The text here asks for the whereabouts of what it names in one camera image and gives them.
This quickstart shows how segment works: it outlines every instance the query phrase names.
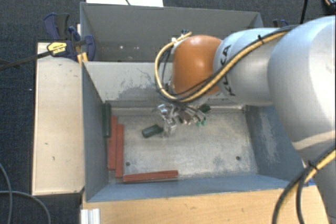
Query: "red stick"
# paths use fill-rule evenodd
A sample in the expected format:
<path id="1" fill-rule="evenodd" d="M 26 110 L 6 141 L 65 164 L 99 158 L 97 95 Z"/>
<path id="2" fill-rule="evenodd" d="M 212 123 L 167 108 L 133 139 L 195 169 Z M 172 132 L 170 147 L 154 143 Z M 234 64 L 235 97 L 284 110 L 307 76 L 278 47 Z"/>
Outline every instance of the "red stick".
<path id="1" fill-rule="evenodd" d="M 108 152 L 108 169 L 116 169 L 117 159 L 117 124 L 116 116 L 111 116 L 111 136 L 109 138 L 109 152 Z"/>
<path id="2" fill-rule="evenodd" d="M 123 182 L 124 183 L 145 182 L 145 181 L 169 179 L 169 178 L 177 178 L 177 177 L 178 177 L 177 170 L 168 170 L 168 171 L 160 171 L 160 172 L 152 172 L 152 173 L 124 175 Z"/>
<path id="3" fill-rule="evenodd" d="M 123 176 L 124 125 L 117 125 L 117 162 L 115 164 L 116 178 Z"/>

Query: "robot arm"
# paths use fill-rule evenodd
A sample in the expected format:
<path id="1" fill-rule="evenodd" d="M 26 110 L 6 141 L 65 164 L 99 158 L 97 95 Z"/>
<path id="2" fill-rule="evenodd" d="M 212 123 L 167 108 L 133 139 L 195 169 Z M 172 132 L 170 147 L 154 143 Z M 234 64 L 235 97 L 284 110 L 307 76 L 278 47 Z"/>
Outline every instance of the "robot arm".
<path id="1" fill-rule="evenodd" d="M 163 92 L 159 86 L 165 100 L 197 110 L 218 88 L 236 103 L 274 105 L 303 161 L 315 159 L 335 144 L 335 16 L 293 29 L 240 31 L 221 42 L 209 36 L 183 40 L 175 48 L 171 81 Z M 331 223 L 335 165 L 314 178 Z"/>

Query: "blue clamp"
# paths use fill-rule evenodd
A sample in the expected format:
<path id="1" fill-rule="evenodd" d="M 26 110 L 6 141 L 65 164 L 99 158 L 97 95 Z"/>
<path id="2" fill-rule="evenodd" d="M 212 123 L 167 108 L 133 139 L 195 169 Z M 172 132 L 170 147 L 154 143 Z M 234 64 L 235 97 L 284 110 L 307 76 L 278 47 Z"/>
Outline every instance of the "blue clamp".
<path id="1" fill-rule="evenodd" d="M 74 26 L 70 26 L 68 28 L 69 14 L 56 14 L 50 13 L 43 19 L 45 32 L 51 36 L 53 41 L 62 40 L 67 44 L 66 51 L 59 53 L 57 55 L 53 55 L 55 57 L 65 57 L 71 59 L 73 61 L 77 61 L 76 47 L 86 45 L 86 53 L 88 55 L 88 60 L 93 61 L 95 53 L 96 53 L 96 44 L 93 39 L 93 35 L 85 36 L 84 40 L 80 40 L 80 35 L 74 28 Z M 68 40 L 67 32 L 70 33 L 71 38 Z"/>

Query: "small black object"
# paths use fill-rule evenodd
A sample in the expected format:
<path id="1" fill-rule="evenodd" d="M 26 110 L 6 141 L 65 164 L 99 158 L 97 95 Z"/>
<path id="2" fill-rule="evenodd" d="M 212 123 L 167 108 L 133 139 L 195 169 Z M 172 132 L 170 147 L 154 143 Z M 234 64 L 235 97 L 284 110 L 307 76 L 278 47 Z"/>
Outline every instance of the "small black object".
<path id="1" fill-rule="evenodd" d="M 111 105 L 110 103 L 104 103 L 101 107 L 102 114 L 102 127 L 103 137 L 111 136 Z"/>
<path id="2" fill-rule="evenodd" d="M 211 111 L 211 107 L 208 104 L 203 104 L 199 110 L 203 112 L 204 114 L 208 113 Z"/>
<path id="3" fill-rule="evenodd" d="M 156 134 L 160 134 L 163 132 L 163 128 L 161 128 L 160 126 L 158 126 L 157 124 L 153 125 L 153 126 L 150 126 L 146 129 L 143 129 L 142 130 L 142 135 L 143 137 L 145 138 L 149 138 L 149 137 L 152 137 Z"/>
<path id="4" fill-rule="evenodd" d="M 189 31 L 189 29 L 182 29 L 181 30 L 181 34 L 182 35 L 185 35 L 185 34 L 187 34 L 187 33 L 189 33 L 190 31 Z"/>

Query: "wooden board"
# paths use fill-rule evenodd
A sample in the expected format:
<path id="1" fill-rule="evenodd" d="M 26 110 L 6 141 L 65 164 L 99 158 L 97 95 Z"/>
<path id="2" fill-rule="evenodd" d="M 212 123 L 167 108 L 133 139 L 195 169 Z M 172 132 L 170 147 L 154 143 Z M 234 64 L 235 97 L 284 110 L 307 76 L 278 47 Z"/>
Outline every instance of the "wooden board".
<path id="1" fill-rule="evenodd" d="M 49 43 L 39 43 L 38 53 Z M 37 61 L 32 194 L 78 193 L 84 187 L 79 64 L 48 56 Z"/>
<path id="2" fill-rule="evenodd" d="M 270 224 L 281 189 L 86 203 L 83 209 L 100 208 L 101 224 L 229 223 Z M 302 207 L 306 224 L 328 224 L 323 202 L 316 186 L 303 190 Z M 285 206 L 278 223 L 297 224 L 295 198 Z"/>

